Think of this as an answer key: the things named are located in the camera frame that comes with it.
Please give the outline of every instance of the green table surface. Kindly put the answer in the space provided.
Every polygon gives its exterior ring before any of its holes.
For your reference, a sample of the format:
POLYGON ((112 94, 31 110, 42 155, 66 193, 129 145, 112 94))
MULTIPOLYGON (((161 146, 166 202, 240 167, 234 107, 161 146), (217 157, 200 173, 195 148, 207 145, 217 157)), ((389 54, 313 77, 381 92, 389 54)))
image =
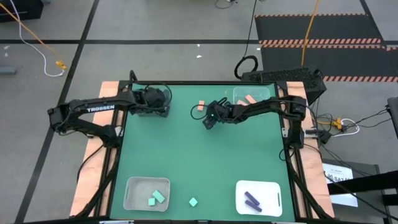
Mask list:
MULTIPOLYGON (((201 121, 191 118, 192 106, 199 100, 208 104, 222 97, 232 102, 237 86, 169 87, 173 98, 167 118, 127 116, 110 217, 294 222, 287 167, 278 157, 283 148, 278 115, 262 114, 240 124, 217 123, 206 130, 201 121), (165 212, 125 210, 123 199, 130 177, 168 178, 168 209, 165 212), (282 215, 240 215, 235 207, 235 187, 239 180, 278 183, 282 215), (192 197, 198 200, 196 207, 188 202, 192 197)), ((274 85, 262 88, 268 88, 271 96, 275 96, 274 85)), ((204 111, 195 110, 194 115, 201 117, 204 111)))

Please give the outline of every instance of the small cube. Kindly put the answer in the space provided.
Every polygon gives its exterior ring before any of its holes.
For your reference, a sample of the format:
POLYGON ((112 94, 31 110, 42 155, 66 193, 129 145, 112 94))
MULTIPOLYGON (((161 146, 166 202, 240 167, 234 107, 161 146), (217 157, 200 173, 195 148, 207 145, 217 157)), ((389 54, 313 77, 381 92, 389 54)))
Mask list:
POLYGON ((154 206, 155 204, 156 204, 155 198, 148 199, 148 205, 149 206, 154 206))
POLYGON ((195 198, 191 198, 191 200, 189 200, 189 204, 191 204, 191 206, 195 206, 198 203, 198 201, 195 198))
POLYGON ((250 103, 257 103, 257 102, 255 101, 255 99, 254 99, 251 95, 247 95, 245 98, 246 98, 246 99, 248 100, 248 102, 250 102, 250 103))
POLYGON ((251 208, 255 209, 257 212, 262 212, 262 209, 259 208, 257 205, 255 205, 253 202, 246 200, 244 203, 246 203, 246 205, 249 205, 251 208))
POLYGON ((152 196, 154 196, 156 200, 160 203, 162 203, 165 200, 163 195, 158 190, 155 190, 154 193, 152 193, 152 196))
POLYGON ((245 103, 245 102, 243 102, 241 100, 238 100, 238 102, 236 102, 236 104, 243 105, 243 106, 247 106, 248 105, 247 103, 245 103))
MULTIPOLYGON (((204 105, 205 102, 203 100, 199 100, 199 105, 204 105)), ((203 111, 203 106, 198 106, 198 111, 203 111)))
POLYGON ((245 194, 245 195, 250 199, 250 201, 253 202, 255 205, 257 205, 257 206, 260 205, 260 202, 257 201, 257 199, 255 199, 255 198, 253 197, 253 195, 251 195, 249 192, 245 192, 244 194, 245 194))

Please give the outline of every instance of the clear plastic bin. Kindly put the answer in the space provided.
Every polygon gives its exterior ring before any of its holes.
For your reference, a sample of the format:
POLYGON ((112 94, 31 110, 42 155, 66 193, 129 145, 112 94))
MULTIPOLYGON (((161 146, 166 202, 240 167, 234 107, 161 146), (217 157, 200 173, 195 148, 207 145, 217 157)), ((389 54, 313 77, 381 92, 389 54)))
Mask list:
POLYGON ((130 177, 127 181, 124 193, 123 207, 126 210, 143 210, 164 212, 169 207, 170 181, 167 178, 158 177, 130 177), (156 203, 155 206, 148 205, 148 199, 152 193, 158 190, 165 200, 156 203))
POLYGON ((251 95, 256 102, 269 99, 269 89, 264 86, 239 86, 233 91, 233 104, 238 104, 241 100, 247 104, 250 102, 246 99, 247 95, 251 95))

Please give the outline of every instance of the connector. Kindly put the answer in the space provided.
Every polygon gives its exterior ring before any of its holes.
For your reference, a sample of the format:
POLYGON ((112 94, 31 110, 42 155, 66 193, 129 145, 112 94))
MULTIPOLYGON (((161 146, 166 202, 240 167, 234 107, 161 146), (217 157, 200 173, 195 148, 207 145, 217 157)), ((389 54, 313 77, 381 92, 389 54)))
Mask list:
POLYGON ((322 144, 326 144, 331 138, 331 134, 328 131, 319 130, 318 137, 322 144))
POLYGON ((66 70, 66 69, 67 69, 67 67, 65 66, 65 64, 64 64, 63 61, 61 61, 61 60, 56 61, 55 64, 56 64, 59 68, 61 68, 62 70, 66 70))
POLYGON ((341 130, 343 128, 343 125, 341 124, 341 118, 336 118, 331 122, 331 125, 336 127, 337 129, 341 130))

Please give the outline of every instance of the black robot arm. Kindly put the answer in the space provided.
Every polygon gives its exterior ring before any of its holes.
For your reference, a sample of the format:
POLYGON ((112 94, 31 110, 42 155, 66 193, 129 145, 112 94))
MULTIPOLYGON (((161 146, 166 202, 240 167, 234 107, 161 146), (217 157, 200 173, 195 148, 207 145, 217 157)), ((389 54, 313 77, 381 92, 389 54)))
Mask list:
POLYGON ((131 114, 166 117, 169 113, 171 92, 147 87, 140 90, 121 91, 116 96, 94 98, 89 100, 71 100, 47 111, 50 127, 57 133, 79 131, 86 135, 98 136, 105 147, 118 147, 120 142, 114 127, 100 126, 79 116, 87 113, 107 110, 123 110, 131 114))
POLYGON ((277 113, 290 121, 290 128, 286 143, 288 147, 303 148, 304 132, 301 122, 305 118, 306 99, 299 96, 272 97, 247 106, 232 105, 226 98, 213 101, 207 105, 207 111, 203 124, 206 129, 211 129, 217 122, 238 124, 250 118, 264 113, 277 113))

